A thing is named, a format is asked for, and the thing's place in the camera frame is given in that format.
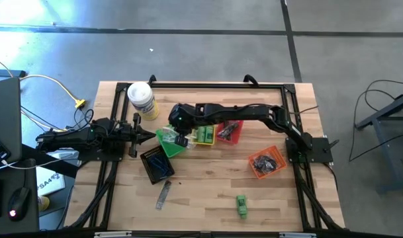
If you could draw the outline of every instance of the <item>wooden table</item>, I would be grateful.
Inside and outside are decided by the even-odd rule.
[[[116,83],[100,82],[94,118],[110,116]],[[312,84],[295,85],[300,110],[316,106]],[[154,121],[141,123],[145,130],[151,132],[168,124],[170,110],[178,102],[213,102],[224,106],[256,102],[282,104],[280,92],[271,89],[154,89],[154,95],[160,114]],[[133,112],[130,104],[129,122]],[[301,118],[305,132],[314,137],[323,136],[317,109],[301,114]],[[258,180],[247,163],[249,155],[271,145],[276,145],[287,160],[285,138],[285,134],[271,131],[261,122],[245,121],[239,144],[228,145],[218,141],[212,147],[199,145],[177,155],[170,160],[175,175],[169,179],[172,185],[161,211],[155,206],[163,182],[151,185],[139,157],[132,159],[125,155],[118,167],[109,230],[301,231],[291,165]],[[154,138],[138,146],[137,150],[141,154],[158,145],[158,140]],[[90,162],[79,170],[65,224],[73,223],[93,198],[99,167],[100,162]],[[322,164],[312,164],[312,174],[317,198],[336,223],[343,227],[331,172]],[[236,196],[239,194],[247,196],[246,220],[240,219],[236,211]],[[307,204],[309,221],[313,224],[310,203]],[[98,221],[102,213],[103,206],[100,206]]]

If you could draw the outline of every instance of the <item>silver metal piece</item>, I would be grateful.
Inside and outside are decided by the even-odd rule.
[[[313,233],[282,232],[279,238],[317,238],[317,236]]]
[[[165,184],[163,185],[163,188],[162,188],[162,190],[160,192],[159,199],[157,199],[157,204],[156,204],[156,209],[157,210],[161,210],[163,208],[164,201],[166,201],[166,197],[167,197],[167,194],[169,193],[171,184],[172,183],[169,180],[167,180],[165,182]]]
[[[109,238],[109,237],[131,237],[132,231],[104,231],[95,232],[94,238]]]

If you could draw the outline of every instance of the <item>gray floor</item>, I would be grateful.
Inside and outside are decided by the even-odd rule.
[[[278,0],[23,2],[0,0],[0,24],[285,29]],[[287,3],[294,30],[403,31],[403,0]],[[403,38],[296,37],[294,41],[302,80],[314,84],[324,131],[330,139],[340,139],[333,149],[334,169],[346,226],[354,231],[403,235],[403,191],[375,192],[376,186],[389,179],[381,151],[347,162],[355,101],[371,81],[403,81]],[[285,36],[0,32],[0,60],[12,69],[56,77],[74,95],[90,101],[100,80],[146,81],[151,74],[159,80],[241,81],[249,73],[258,81],[294,82]],[[375,87],[394,96],[403,93],[401,85]],[[377,107],[390,102],[378,93],[371,93],[370,100]],[[29,79],[22,86],[22,104],[53,124],[73,124],[73,101],[52,82]],[[358,119],[371,112],[361,101]],[[24,142],[34,145],[40,129],[25,118],[22,123]],[[374,131],[358,132],[354,154],[376,144]]]

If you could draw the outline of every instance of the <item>computer monitor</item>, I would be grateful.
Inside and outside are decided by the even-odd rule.
[[[22,158],[21,86],[17,77],[0,81],[0,157],[9,164]],[[0,168],[5,167],[0,161]]]

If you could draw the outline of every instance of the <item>green container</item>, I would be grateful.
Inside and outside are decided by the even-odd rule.
[[[164,151],[166,152],[166,155],[169,158],[172,158],[173,156],[175,156],[185,150],[185,147],[182,147],[175,143],[167,143],[167,142],[163,141],[163,130],[162,129],[156,130],[156,135],[160,142],[160,145],[163,147]]]

